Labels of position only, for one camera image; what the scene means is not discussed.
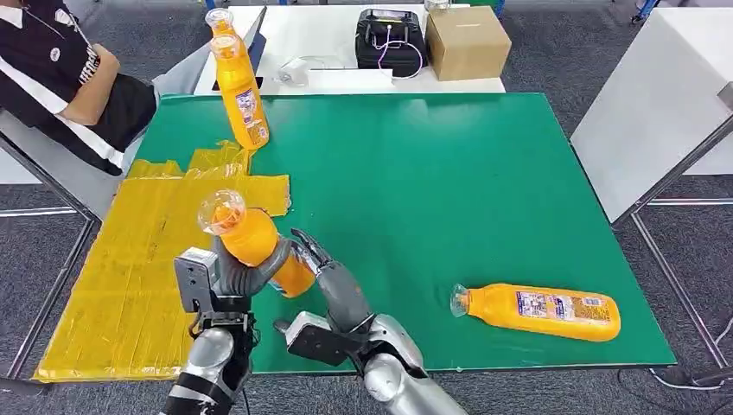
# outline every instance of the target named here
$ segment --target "person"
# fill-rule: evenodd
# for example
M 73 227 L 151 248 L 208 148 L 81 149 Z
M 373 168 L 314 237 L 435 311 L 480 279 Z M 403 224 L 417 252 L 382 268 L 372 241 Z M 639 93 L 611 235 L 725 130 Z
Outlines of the person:
M 165 93 L 193 91 L 204 49 L 194 53 L 193 72 L 188 65 L 190 73 L 163 82 Z M 115 55 L 86 39 L 62 0 L 0 0 L 0 107 L 81 160 L 122 175 L 155 114 L 157 89 L 120 73 Z

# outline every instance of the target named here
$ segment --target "bottle cap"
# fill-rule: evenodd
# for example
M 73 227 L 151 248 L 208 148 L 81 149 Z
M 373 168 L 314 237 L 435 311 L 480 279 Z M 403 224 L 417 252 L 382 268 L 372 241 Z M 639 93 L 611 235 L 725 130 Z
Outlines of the bottle cap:
M 217 59 L 231 59 L 239 55 L 239 42 L 232 35 L 216 35 L 209 42 Z
M 468 313 L 468 307 L 471 304 L 471 293 L 466 287 L 456 284 L 453 287 L 453 293 L 450 295 L 450 312 L 454 317 L 465 316 Z
M 209 10 L 204 20 L 211 26 L 211 29 L 222 30 L 232 26 L 234 15 L 231 11 L 219 7 Z
M 245 200 L 234 190 L 219 190 L 199 207 L 201 230 L 212 235 L 231 231 L 245 215 Z

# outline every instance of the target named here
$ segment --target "black bag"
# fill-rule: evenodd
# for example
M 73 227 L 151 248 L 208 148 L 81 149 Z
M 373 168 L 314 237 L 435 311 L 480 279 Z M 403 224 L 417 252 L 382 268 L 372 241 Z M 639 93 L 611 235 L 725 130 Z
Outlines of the black bag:
M 387 42 L 388 25 L 391 26 L 389 40 L 409 42 L 417 48 L 422 55 L 422 66 L 420 55 L 415 49 L 404 43 L 390 43 L 382 59 L 382 68 L 391 69 L 393 76 L 405 77 L 417 72 L 420 67 L 426 67 L 428 56 L 417 15 L 409 11 L 369 9 L 361 12 L 356 25 L 356 62 L 359 69 L 379 67 L 377 62 L 384 49 L 376 47 Z

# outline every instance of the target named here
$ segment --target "gray carpet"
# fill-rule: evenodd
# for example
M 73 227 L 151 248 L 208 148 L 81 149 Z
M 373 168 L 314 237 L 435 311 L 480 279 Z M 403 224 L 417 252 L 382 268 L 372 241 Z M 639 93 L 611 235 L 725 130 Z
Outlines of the gray carpet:
M 203 8 L 189 0 L 103 0 L 103 3 L 72 0 L 70 5 L 81 16 L 89 37 L 116 53 L 125 72 L 146 80 L 172 67 L 208 38 L 202 23 Z M 630 3 L 510 2 L 502 17 L 513 41 L 502 77 L 507 90 L 545 92 L 560 124 L 570 134 L 638 31 L 628 25 L 633 13 Z M 731 196 L 731 193 L 733 180 L 729 177 L 687 177 L 675 183 L 666 195 Z M 39 192 L 38 188 L 0 187 L 0 208 L 57 206 L 52 202 L 53 196 Z M 730 248 L 733 211 L 725 207 L 649 207 L 643 217 L 679 272 L 709 329 L 718 333 L 733 314 L 730 293 L 733 277 L 729 271 L 733 261 L 733 248 Z M 33 318 L 39 300 L 32 294 L 55 277 L 55 270 L 73 242 L 72 228 L 79 223 L 73 217 L 55 217 L 53 223 L 47 218 L 12 220 L 0 225 L 3 226 L 0 283 L 9 287 L 0 293 L 2 368 L 9 363 L 8 357 L 13 355 L 17 339 L 22 335 L 12 322 L 19 322 L 17 326 L 20 326 Z M 668 375 L 684 380 L 688 368 L 713 368 L 712 358 L 633 224 L 622 225 L 616 236 L 679 359 L 680 367 Z M 18 264 L 26 263 L 32 266 L 21 272 Z M 30 364 L 24 368 L 26 375 L 40 358 L 67 296 L 68 287 L 54 308 L 51 323 L 41 334 Z M 730 354 L 733 336 L 721 346 L 733 356 Z M 624 386 L 668 406 L 671 410 L 668 411 L 631 395 L 620 387 L 616 375 L 615 370 L 590 370 L 446 373 L 436 378 L 473 414 L 707 415 L 733 399 L 733 389 L 729 386 L 714 393 L 677 391 L 660 385 L 647 371 L 621 373 Z M 60 385 L 47 396 L 33 398 L 0 393 L 0 412 L 152 414 L 161 407 L 169 388 L 169 382 L 116 382 Z M 253 414 L 383 413 L 353 377 L 255 376 L 248 383 L 247 392 Z M 243 406 L 238 405 L 233 413 L 244 413 Z M 716 414 L 733 414 L 733 404 Z

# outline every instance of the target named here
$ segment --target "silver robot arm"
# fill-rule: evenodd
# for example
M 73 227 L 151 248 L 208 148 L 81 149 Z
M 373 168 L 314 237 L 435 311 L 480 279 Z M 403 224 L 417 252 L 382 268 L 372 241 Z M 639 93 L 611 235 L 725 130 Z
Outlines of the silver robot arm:
M 291 249 L 290 241 L 281 239 L 257 268 L 243 266 L 220 239 L 214 240 L 217 253 L 189 248 L 175 258 L 183 309 L 196 313 L 189 328 L 195 340 L 160 414 L 229 413 L 252 370 L 250 353 L 258 343 L 252 296 L 283 265 Z
M 350 359 L 369 394 L 393 415 L 467 415 L 425 371 L 420 349 L 399 322 L 372 313 L 351 272 L 308 234 L 293 234 L 298 256 L 316 275 L 328 317 L 302 311 L 275 323 L 288 351 L 332 366 Z

